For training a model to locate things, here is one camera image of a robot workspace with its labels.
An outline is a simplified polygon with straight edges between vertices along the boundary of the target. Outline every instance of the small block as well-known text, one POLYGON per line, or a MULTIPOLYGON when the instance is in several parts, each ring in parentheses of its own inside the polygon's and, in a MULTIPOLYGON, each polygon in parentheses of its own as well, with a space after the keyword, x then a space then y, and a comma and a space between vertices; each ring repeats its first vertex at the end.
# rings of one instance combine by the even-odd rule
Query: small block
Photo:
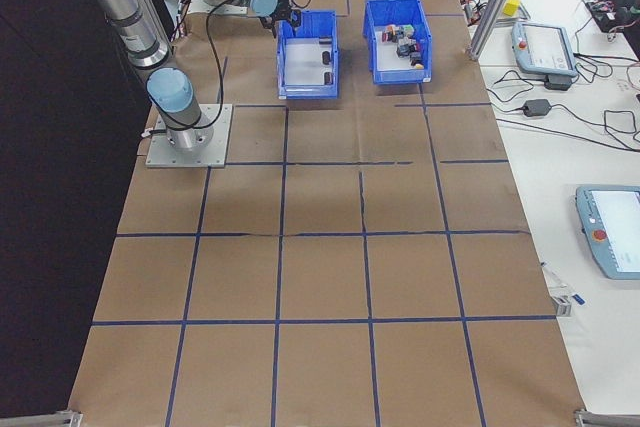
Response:
POLYGON ((520 0, 507 0, 502 12, 509 17, 513 17, 513 15, 518 11, 518 7, 520 7, 520 0))

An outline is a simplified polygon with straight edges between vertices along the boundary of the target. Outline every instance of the floor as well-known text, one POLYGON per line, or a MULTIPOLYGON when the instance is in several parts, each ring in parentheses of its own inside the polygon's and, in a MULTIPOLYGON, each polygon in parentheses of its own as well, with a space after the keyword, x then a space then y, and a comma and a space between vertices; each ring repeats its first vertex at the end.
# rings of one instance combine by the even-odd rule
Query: floor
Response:
MULTIPOLYGON (((457 0, 422 0, 433 81, 281 101, 275 42, 216 19, 224 170, 133 175, 70 407, 90 426, 572 426, 582 406, 457 0)), ((202 18, 176 45, 219 94, 202 18)))

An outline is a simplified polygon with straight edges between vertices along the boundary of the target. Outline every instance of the electronic device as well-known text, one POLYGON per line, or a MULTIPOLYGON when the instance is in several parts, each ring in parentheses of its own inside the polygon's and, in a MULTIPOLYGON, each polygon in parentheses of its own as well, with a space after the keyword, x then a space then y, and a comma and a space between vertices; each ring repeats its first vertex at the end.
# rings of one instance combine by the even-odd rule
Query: electronic device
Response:
POLYGON ((523 72, 569 80, 578 75, 564 27, 519 21, 513 25, 511 40, 516 62, 523 72))
POLYGON ((604 275, 640 279, 640 187, 584 185, 576 190, 576 207, 604 275))

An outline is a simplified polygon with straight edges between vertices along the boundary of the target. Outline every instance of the blue bin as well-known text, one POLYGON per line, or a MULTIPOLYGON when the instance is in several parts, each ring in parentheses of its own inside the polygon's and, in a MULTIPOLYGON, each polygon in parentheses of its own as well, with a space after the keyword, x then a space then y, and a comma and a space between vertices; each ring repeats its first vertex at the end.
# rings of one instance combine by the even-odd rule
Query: blue bin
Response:
POLYGON ((301 25, 296 29, 287 22, 278 24, 278 97, 280 99, 335 99, 338 97, 338 25, 334 10, 305 10, 302 12, 301 25), (320 45, 320 38, 331 38, 331 44, 320 45), (304 49, 296 50, 295 59, 290 52, 287 59, 287 45, 292 49, 294 44, 301 45, 306 42, 304 49), (300 58, 299 52, 310 52, 306 57, 300 58), (322 52, 331 53, 330 64, 322 63, 322 52), (332 83, 325 85, 323 77, 325 72, 331 72, 332 83), (315 82, 305 83, 306 79, 313 78, 315 82))
POLYGON ((418 84, 431 80, 431 32, 420 0, 367 0, 362 35, 369 45, 369 70, 373 73, 374 84, 418 84), (407 69, 379 69, 376 28, 389 24, 413 25, 414 39, 420 44, 424 69, 414 69, 408 60, 407 69))

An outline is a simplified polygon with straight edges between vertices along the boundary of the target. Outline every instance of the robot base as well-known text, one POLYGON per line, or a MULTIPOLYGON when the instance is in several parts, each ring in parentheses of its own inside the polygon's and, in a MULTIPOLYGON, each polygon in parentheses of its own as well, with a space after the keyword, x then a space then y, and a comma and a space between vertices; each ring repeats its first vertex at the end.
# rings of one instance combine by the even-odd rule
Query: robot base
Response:
MULTIPOLYGON (((213 119, 218 115, 220 104, 200 104, 200 107, 207 117, 213 119)), ((220 117, 214 125, 212 139, 206 146, 193 152, 179 151, 169 143, 166 134, 154 135, 147 154, 147 167, 224 167, 227 160, 232 114, 232 105, 224 104, 220 117)), ((155 129, 165 129, 161 118, 158 118, 155 129)))

